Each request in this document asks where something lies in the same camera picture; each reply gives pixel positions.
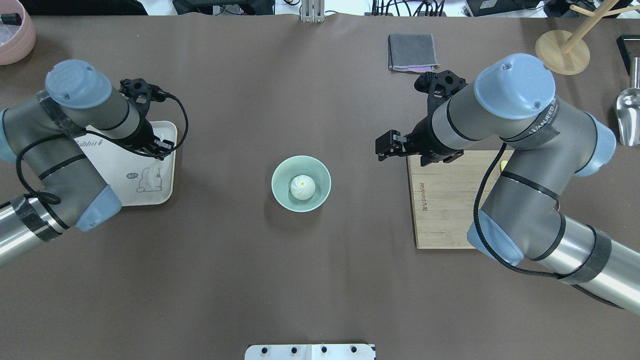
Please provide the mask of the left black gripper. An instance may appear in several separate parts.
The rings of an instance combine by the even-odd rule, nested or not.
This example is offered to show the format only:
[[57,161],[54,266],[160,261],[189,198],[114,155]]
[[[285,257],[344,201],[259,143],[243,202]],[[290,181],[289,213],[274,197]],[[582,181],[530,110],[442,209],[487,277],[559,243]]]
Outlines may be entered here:
[[162,161],[174,151],[174,147],[173,141],[160,140],[154,134],[153,126],[148,120],[141,120],[131,134],[131,151],[142,157],[151,157]]

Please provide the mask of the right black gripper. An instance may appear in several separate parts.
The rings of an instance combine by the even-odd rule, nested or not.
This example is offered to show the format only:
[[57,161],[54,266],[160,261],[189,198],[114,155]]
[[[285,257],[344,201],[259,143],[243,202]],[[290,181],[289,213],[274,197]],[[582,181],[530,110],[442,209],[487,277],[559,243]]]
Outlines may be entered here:
[[454,162],[462,157],[463,150],[452,149],[439,141],[432,121],[425,117],[409,134],[403,136],[398,130],[391,129],[375,139],[375,153],[380,162],[389,157],[419,155],[420,165],[424,167],[432,163]]

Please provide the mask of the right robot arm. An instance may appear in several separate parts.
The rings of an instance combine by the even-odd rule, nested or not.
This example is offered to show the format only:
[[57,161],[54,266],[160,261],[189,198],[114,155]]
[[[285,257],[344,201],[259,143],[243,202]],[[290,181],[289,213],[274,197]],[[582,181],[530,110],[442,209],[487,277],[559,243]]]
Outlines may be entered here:
[[375,140],[379,161],[418,155],[450,163],[491,136],[502,141],[473,204],[468,242],[505,268],[558,280],[604,305],[639,312],[639,254],[569,218],[557,203],[570,180],[596,173],[617,139],[588,112],[556,96],[553,73],[530,54],[511,54],[471,84],[452,71],[423,73],[427,114],[409,134]]

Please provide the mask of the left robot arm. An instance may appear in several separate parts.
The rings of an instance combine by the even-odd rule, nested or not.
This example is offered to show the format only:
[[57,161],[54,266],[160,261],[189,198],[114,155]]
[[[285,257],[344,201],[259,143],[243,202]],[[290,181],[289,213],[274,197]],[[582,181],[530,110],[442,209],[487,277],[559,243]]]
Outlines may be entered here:
[[76,139],[89,134],[139,157],[164,160],[182,145],[160,139],[147,120],[150,104],[178,98],[143,79],[119,89],[80,59],[55,64],[34,98],[1,112],[1,158],[25,189],[1,205],[1,264],[76,227],[90,231],[122,203]]

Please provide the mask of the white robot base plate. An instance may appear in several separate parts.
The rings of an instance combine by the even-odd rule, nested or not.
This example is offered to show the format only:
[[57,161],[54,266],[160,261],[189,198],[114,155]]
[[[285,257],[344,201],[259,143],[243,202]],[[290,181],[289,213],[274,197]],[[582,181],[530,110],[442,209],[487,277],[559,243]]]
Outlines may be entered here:
[[375,360],[374,344],[254,344],[247,348],[245,360]]

